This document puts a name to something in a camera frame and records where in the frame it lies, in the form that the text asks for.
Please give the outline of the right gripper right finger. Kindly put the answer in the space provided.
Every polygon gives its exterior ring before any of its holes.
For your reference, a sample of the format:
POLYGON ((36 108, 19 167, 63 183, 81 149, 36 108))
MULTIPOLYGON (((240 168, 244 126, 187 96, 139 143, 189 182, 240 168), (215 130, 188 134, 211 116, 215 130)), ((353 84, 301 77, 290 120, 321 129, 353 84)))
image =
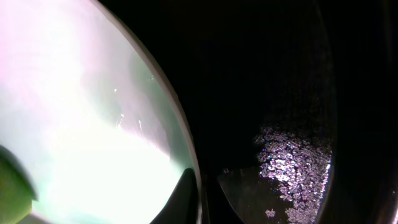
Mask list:
POLYGON ((234 211, 215 176, 204 175, 202 179, 202 223, 243 224, 234 211))

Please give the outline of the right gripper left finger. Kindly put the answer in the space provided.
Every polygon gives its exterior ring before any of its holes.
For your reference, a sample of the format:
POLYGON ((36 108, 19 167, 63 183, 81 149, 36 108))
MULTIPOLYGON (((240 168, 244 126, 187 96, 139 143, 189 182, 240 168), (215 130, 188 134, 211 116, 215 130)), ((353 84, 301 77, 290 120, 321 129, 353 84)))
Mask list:
POLYGON ((186 168, 160 213, 150 224, 196 224, 198 189, 193 169, 186 168))

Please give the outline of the pale green plate front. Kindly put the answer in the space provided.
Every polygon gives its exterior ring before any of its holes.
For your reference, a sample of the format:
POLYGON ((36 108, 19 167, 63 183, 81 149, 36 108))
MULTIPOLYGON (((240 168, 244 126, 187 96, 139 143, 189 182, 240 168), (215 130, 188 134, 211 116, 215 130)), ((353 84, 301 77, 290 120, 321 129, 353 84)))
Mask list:
POLYGON ((164 71, 99 1, 1 2, 1 146, 36 193, 24 223, 151 223, 201 174, 164 71))

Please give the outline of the green yellow sponge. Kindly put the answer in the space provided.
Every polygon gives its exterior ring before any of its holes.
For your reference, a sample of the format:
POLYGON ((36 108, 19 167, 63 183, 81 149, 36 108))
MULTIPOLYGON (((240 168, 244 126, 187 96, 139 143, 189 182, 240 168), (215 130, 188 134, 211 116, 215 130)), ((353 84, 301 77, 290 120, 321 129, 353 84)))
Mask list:
POLYGON ((15 155, 1 146, 1 224, 15 224, 32 210, 36 193, 15 155))

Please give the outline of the round black tray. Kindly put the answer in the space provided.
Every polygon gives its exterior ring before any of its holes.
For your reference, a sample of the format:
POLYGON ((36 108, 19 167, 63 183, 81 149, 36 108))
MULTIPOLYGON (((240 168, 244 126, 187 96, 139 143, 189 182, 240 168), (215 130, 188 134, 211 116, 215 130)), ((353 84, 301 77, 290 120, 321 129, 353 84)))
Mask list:
POLYGON ((105 1, 244 223, 397 222, 396 1, 105 1))

